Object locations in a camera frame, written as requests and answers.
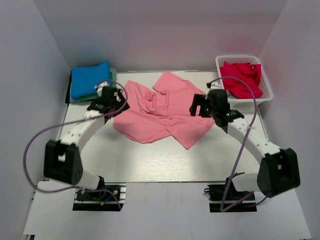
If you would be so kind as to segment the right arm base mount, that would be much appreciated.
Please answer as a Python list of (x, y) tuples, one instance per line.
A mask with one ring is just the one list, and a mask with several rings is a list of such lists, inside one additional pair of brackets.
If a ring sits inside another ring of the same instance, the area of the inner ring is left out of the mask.
[[(221, 212), (220, 206), (222, 203), (225, 187), (226, 185), (224, 183), (223, 184), (215, 183), (215, 184), (209, 184), (203, 190), (204, 193), (208, 195), (209, 211), (211, 213)], [(224, 208), (228, 207), (229, 205), (245, 197), (247, 194), (249, 194), (248, 191), (238, 192), (235, 190), (235, 187), (231, 185), (226, 195), (223, 207)], [(256, 204), (255, 195), (251, 194), (248, 198), (238, 203), (234, 207), (230, 208), (226, 212), (227, 213), (257, 212), (257, 207), (255, 206), (255, 204)]]

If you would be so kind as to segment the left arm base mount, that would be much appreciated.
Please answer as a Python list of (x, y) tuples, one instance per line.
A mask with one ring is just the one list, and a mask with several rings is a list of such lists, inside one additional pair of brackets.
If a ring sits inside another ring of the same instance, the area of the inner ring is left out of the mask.
[[(126, 197), (125, 183), (105, 184), (105, 188), (112, 192), (122, 208)], [(73, 211), (82, 212), (119, 212), (115, 198), (109, 192), (88, 192), (84, 189), (75, 192)]]

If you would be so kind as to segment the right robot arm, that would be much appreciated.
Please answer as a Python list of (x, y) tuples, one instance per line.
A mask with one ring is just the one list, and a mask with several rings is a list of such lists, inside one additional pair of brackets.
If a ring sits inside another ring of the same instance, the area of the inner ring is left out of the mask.
[(231, 173), (226, 179), (226, 195), (236, 200), (244, 192), (261, 192), (272, 198), (301, 185), (298, 157), (291, 148), (282, 149), (256, 131), (238, 110), (228, 103), (223, 89), (195, 94), (189, 109), (191, 116), (213, 118), (226, 134), (241, 143), (259, 163), (257, 173)]

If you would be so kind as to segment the pink t-shirt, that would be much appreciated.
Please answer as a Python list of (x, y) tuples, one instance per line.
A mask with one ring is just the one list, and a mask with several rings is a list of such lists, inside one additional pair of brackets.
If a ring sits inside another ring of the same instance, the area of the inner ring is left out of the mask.
[(131, 80), (124, 88), (129, 109), (114, 118), (113, 126), (133, 141), (149, 144), (172, 136), (188, 150), (215, 123), (190, 115), (194, 95), (204, 92), (173, 73), (163, 73), (152, 89)]

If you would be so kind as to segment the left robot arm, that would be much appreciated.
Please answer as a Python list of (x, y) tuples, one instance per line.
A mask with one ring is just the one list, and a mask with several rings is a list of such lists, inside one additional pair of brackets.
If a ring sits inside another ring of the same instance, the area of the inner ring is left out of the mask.
[(117, 87), (99, 86), (97, 93), (98, 97), (87, 107), (81, 121), (61, 139), (47, 142), (43, 174), (46, 178), (87, 189), (90, 196), (99, 200), (106, 193), (104, 179), (84, 170), (81, 152), (97, 130), (130, 106), (123, 90)]

